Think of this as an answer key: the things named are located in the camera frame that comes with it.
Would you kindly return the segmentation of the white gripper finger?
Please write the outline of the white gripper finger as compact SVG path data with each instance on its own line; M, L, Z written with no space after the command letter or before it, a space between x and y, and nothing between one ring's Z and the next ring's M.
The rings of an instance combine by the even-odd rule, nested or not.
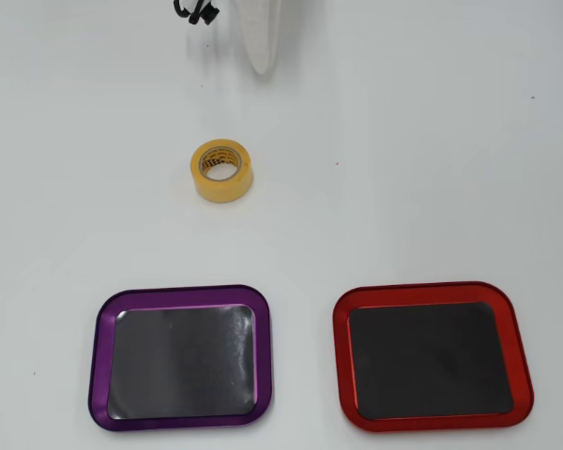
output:
M282 1L237 0L236 7L251 65L257 74L265 75L277 57Z

